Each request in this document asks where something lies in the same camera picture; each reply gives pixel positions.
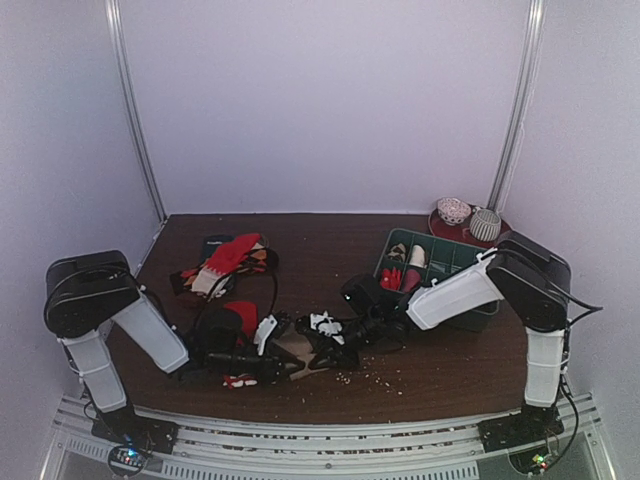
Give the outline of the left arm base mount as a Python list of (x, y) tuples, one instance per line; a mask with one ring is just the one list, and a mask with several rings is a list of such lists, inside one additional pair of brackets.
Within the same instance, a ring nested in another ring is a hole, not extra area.
[(174, 422), (139, 416), (131, 408), (98, 411), (96, 416), (91, 428), (95, 437), (146, 452), (173, 452), (179, 429)]

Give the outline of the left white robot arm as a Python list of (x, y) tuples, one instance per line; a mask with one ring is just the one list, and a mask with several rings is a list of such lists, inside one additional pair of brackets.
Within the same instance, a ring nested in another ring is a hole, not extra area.
[(105, 323), (118, 325), (168, 375), (210, 371), (235, 387), (276, 383), (306, 367), (277, 343), (289, 317), (270, 312), (259, 318), (250, 302), (203, 307), (180, 333), (118, 250), (57, 260), (45, 282), (44, 323), (62, 344), (95, 409), (106, 414), (106, 429), (123, 444), (137, 442), (144, 424), (128, 410), (125, 386), (100, 333)]

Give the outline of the tan ribbed sock pair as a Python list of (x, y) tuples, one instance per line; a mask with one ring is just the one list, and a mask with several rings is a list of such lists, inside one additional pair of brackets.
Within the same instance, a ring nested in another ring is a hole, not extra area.
[(289, 374), (291, 381), (302, 380), (305, 377), (318, 373), (318, 370), (311, 370), (309, 368), (310, 362), (315, 357), (315, 352), (313, 351), (313, 346), (304, 335), (298, 334), (295, 331), (285, 333), (279, 339), (275, 340), (275, 344), (294, 356), (298, 361), (305, 363), (305, 366), (301, 370)]

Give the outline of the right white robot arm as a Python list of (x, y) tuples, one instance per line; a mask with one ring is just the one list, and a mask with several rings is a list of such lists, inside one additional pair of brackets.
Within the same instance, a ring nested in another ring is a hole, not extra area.
[(427, 331), (454, 317), (490, 303), (505, 303), (527, 335), (524, 403), (513, 419), (519, 440), (535, 440), (551, 424), (565, 360), (569, 328), (571, 267), (516, 231), (476, 256), (468, 266), (445, 279), (392, 294), (371, 275), (350, 279), (341, 291), (356, 314), (334, 338), (318, 346), (311, 368), (354, 368), (362, 345), (391, 338), (411, 328)]

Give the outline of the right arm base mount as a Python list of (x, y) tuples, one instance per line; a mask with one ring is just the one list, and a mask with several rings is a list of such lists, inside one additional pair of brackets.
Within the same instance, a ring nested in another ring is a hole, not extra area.
[(510, 449), (560, 435), (564, 425), (555, 405), (533, 407), (524, 404), (519, 413), (484, 420), (478, 432), (486, 453)]

